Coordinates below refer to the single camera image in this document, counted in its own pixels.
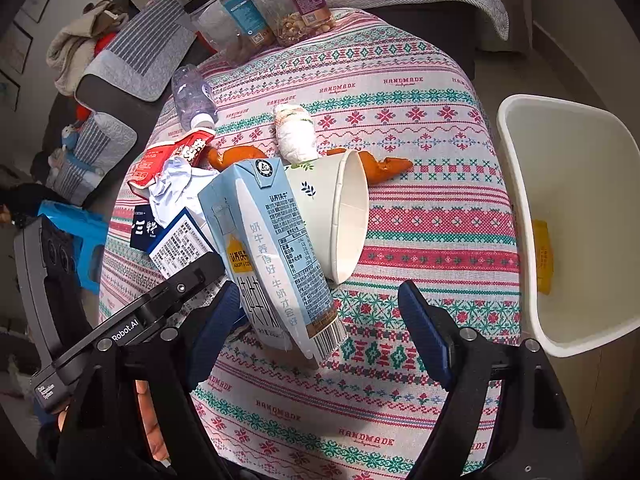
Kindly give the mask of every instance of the blue stool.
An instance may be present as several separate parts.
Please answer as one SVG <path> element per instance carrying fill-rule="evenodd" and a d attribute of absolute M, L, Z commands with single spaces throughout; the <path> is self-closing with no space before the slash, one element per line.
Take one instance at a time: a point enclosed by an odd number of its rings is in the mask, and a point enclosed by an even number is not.
<path fill-rule="evenodd" d="M 96 276 L 102 250 L 107 241 L 107 224 L 94 213 L 73 205 L 43 200 L 38 216 L 44 215 L 61 231 L 74 236 L 76 269 L 80 285 L 98 294 L 100 276 Z"/>

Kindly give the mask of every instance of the table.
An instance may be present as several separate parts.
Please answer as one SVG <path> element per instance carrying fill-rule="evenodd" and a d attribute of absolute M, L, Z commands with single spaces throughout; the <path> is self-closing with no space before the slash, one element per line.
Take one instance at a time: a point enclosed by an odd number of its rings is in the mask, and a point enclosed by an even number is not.
<path fill-rule="evenodd" d="M 217 146 L 277 155 L 273 106 L 302 104 L 322 151 L 336 146 L 410 158 L 370 188 L 369 231 L 353 276 L 333 291 L 349 338 L 319 370 L 270 362 L 249 333 L 227 343 L 192 393 L 220 455 L 279 479 L 404 478 L 446 393 L 430 380 L 396 301 L 411 278 L 433 304 L 484 336 L 517 343 L 520 275 L 510 200 L 476 93 L 429 43 L 360 10 L 337 10 L 319 38 L 230 70 L 201 65 L 220 107 Z M 182 133 L 169 99 L 149 143 Z M 122 186 L 102 264 L 104 319 L 162 280 L 129 247 Z M 466 470 L 486 453 L 499 385 L 488 389 Z"/>

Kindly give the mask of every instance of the bottle cap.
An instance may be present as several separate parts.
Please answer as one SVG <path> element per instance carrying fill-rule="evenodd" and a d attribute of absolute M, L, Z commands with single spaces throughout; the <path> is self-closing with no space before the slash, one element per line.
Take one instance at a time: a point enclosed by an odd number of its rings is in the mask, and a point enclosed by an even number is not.
<path fill-rule="evenodd" d="M 191 120 L 192 130 L 197 127 L 214 128 L 215 126 L 216 123 L 214 122 L 213 117 L 211 117 L 209 114 L 197 114 Z"/>

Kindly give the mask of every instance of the crumpled tissue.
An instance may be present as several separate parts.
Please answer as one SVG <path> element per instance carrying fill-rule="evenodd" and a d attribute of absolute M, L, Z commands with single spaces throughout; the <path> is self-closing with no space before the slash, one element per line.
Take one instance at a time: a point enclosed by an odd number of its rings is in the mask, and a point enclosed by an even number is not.
<path fill-rule="evenodd" d="M 291 164 L 316 160 L 320 155 L 314 121 L 302 106 L 281 104 L 273 108 L 280 155 Z"/>
<path fill-rule="evenodd" d="M 216 170 L 192 168 L 179 155 L 169 157 L 156 182 L 149 187 L 149 205 L 156 221 L 167 227 L 185 207 L 203 216 L 198 193 L 219 174 Z"/>

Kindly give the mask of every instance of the red snack wrapper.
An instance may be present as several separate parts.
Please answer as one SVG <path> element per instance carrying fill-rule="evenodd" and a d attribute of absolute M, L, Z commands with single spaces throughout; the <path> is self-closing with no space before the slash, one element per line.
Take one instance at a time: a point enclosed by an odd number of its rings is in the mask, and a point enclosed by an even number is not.
<path fill-rule="evenodd" d="M 172 155 L 183 156 L 191 166 L 196 166 L 204 148 L 214 136 L 213 130 L 198 128 L 187 132 L 178 140 L 167 140 L 149 146 L 127 180 L 131 192 L 148 198 L 149 186 L 156 181 L 165 161 Z"/>

